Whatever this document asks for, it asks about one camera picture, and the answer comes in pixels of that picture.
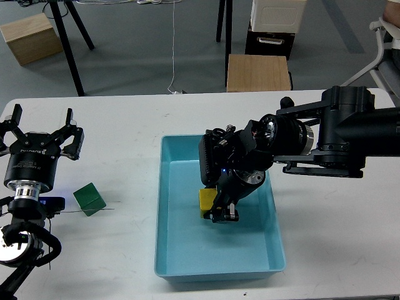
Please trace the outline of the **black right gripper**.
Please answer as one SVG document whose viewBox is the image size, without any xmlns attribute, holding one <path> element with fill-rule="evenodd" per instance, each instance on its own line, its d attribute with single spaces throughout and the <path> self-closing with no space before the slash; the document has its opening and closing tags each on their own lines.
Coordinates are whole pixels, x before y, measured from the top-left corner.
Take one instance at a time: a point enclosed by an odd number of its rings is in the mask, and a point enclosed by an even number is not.
<svg viewBox="0 0 400 300">
<path fill-rule="evenodd" d="M 211 208 L 205 212 L 205 219 L 213 223 L 238 222 L 239 214 L 235 205 L 261 187 L 265 180 L 265 171 L 230 169 L 223 172 L 216 184 L 217 196 Z"/>
</svg>

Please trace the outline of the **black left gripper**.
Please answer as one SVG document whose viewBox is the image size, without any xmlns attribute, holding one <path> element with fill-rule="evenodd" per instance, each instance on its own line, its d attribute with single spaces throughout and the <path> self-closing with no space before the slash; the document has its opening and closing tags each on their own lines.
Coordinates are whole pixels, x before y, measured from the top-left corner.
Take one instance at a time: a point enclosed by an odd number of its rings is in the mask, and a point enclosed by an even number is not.
<svg viewBox="0 0 400 300">
<path fill-rule="evenodd" d="M 1 156 L 10 154 L 4 185 L 15 190 L 19 182 L 34 181 L 41 185 L 42 193 L 47 193 L 54 187 L 58 158 L 79 159 L 84 131 L 73 120 L 73 110 L 68 108 L 65 125 L 52 134 L 24 134 L 18 127 L 22 112 L 21 105 L 15 104 L 11 117 L 1 122 Z M 10 147 L 4 142 L 8 132 L 17 138 Z"/>
</svg>

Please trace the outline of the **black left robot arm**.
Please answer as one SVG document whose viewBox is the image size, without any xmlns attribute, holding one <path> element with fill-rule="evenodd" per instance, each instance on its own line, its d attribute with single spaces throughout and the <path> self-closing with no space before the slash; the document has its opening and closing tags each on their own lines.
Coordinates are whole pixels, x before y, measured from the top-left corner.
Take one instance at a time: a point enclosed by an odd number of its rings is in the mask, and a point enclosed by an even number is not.
<svg viewBox="0 0 400 300">
<path fill-rule="evenodd" d="M 1 227 L 1 265 L 14 271 L 1 284 L 1 299 L 15 299 L 15 292 L 36 267 L 50 263 L 61 253 L 61 242 L 45 229 L 45 221 L 65 208 L 63 197 L 46 197 L 53 190 L 58 159 L 79 159 L 84 131 L 68 109 L 63 127 L 49 134 L 24 133 L 19 128 L 22 107 L 1 122 L 1 136 L 14 134 L 10 145 L 1 143 L 1 155 L 9 156 L 4 185 L 14 195 L 1 199 L 11 222 Z"/>
</svg>

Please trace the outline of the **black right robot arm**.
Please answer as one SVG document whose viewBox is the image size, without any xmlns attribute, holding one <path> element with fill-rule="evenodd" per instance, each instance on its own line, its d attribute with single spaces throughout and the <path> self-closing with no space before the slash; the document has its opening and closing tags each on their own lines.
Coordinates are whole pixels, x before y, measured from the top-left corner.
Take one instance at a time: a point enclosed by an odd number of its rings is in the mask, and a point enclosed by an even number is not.
<svg viewBox="0 0 400 300">
<path fill-rule="evenodd" d="M 399 156 L 399 109 L 378 109 L 365 87 L 334 86 L 297 106 L 281 99 L 275 114 L 238 130 L 208 129 L 199 145 L 201 217 L 236 222 L 238 201 L 263 185 L 266 171 L 361 178 L 366 158 Z"/>
</svg>

